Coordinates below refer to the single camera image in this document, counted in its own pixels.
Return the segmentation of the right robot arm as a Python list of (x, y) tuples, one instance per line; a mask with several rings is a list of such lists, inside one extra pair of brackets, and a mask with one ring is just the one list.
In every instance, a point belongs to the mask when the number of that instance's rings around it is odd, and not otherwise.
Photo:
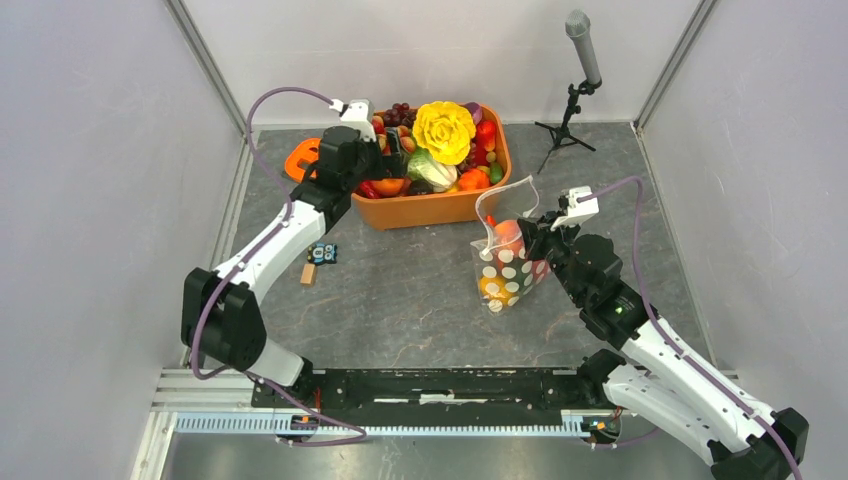
[(700, 457), (716, 479), (800, 478), (806, 418), (756, 399), (687, 347), (621, 279), (611, 240), (544, 218), (517, 224), (529, 259), (547, 264), (588, 330), (610, 346), (578, 370), (585, 405), (610, 402), (645, 418)]

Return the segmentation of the toy peach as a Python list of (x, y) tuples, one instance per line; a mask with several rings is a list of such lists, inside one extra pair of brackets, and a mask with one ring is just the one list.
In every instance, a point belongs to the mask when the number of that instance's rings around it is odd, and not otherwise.
[(524, 247), (523, 236), (516, 220), (504, 220), (494, 227), (495, 246), (518, 254)]

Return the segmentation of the clear polka-dot zip bag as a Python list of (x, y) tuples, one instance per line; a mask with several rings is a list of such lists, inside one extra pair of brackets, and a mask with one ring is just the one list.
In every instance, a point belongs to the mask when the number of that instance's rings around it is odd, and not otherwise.
[[(509, 185), (493, 187), (482, 193), (475, 203), (478, 220), (485, 230), (485, 236), (470, 243), (474, 261), (475, 280), (477, 283), (480, 303), (484, 311), (493, 316), (504, 314), (512, 309), (534, 290), (536, 286), (549, 277), (549, 267), (543, 261), (532, 261), (526, 258), (523, 247), (518, 254), (508, 249), (498, 249), (495, 246), (494, 230), (486, 224), (487, 215), (494, 217), (497, 223), (504, 220), (518, 220), (532, 217), (539, 207), (540, 195), (534, 183), (534, 177), (529, 175)], [(487, 305), (479, 290), (479, 280), (482, 277), (502, 277), (507, 282), (514, 282), (508, 289), (517, 292), (518, 301), (512, 306), (502, 308)]]

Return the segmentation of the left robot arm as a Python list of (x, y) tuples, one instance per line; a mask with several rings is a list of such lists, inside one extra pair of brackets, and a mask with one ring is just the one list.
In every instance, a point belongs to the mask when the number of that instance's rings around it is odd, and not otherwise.
[(289, 265), (303, 259), (307, 248), (347, 213), (363, 182), (405, 174), (409, 154), (404, 140), (396, 131), (367, 141), (350, 127), (326, 129), (314, 150), (316, 160), (307, 164), (271, 223), (229, 260), (187, 275), (180, 335), (192, 365), (204, 355), (267, 378), (290, 407), (312, 399), (310, 362), (269, 339), (261, 303)]

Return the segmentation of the yellow toy mango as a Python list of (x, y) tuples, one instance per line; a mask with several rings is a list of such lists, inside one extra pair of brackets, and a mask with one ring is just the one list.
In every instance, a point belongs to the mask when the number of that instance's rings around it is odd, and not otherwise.
[(487, 305), (492, 304), (493, 307), (498, 308), (512, 306), (518, 301), (519, 295), (508, 289), (510, 285), (515, 286), (515, 283), (507, 282), (499, 276), (482, 277), (479, 280), (479, 290), (483, 300)]

